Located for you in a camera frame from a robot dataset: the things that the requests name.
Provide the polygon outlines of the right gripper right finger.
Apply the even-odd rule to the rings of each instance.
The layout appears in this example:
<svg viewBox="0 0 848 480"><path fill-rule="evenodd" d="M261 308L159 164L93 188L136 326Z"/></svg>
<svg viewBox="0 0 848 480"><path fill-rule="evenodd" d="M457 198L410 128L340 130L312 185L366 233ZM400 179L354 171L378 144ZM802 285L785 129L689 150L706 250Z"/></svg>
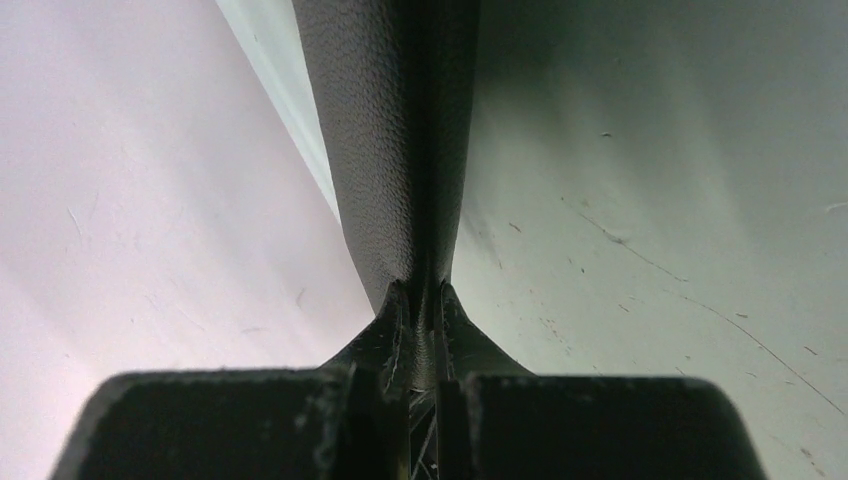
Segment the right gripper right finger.
<svg viewBox="0 0 848 480"><path fill-rule="evenodd" d="M686 376L539 376L444 284L434 322L443 479L762 479L742 419Z"/></svg>

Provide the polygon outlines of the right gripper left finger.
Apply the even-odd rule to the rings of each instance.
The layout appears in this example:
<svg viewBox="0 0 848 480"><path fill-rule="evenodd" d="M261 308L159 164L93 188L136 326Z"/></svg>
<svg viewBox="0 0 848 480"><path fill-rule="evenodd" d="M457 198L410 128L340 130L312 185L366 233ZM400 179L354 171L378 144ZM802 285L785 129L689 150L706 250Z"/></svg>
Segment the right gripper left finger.
<svg viewBox="0 0 848 480"><path fill-rule="evenodd" d="M315 369L148 371L90 396L56 479L407 479L410 307Z"/></svg>

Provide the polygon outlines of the black zippered tool case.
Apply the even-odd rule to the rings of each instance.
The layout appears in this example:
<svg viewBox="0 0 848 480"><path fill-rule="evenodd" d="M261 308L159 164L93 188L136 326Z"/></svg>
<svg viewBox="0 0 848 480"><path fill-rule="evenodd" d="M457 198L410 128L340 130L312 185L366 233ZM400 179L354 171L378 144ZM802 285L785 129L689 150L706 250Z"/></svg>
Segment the black zippered tool case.
<svg viewBox="0 0 848 480"><path fill-rule="evenodd" d="M435 380L431 331L463 197L481 5L293 5L344 238L369 301L404 287L409 386Z"/></svg>

